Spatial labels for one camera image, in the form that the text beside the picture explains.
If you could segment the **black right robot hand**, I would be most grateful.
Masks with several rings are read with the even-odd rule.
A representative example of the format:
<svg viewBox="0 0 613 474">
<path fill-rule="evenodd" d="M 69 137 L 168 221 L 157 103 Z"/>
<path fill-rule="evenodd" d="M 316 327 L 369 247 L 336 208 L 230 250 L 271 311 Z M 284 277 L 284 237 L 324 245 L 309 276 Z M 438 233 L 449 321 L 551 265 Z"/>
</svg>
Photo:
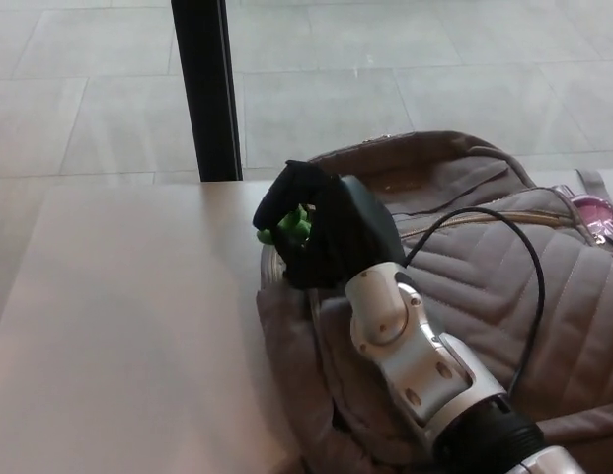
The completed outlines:
<svg viewBox="0 0 613 474">
<path fill-rule="evenodd" d="M 282 219 L 313 206 L 310 233 L 301 243 Z M 357 177 L 332 175 L 313 163 L 289 161 L 254 214 L 253 225 L 270 233 L 297 289 L 329 289 L 381 263 L 405 260 L 395 221 Z"/>
</svg>

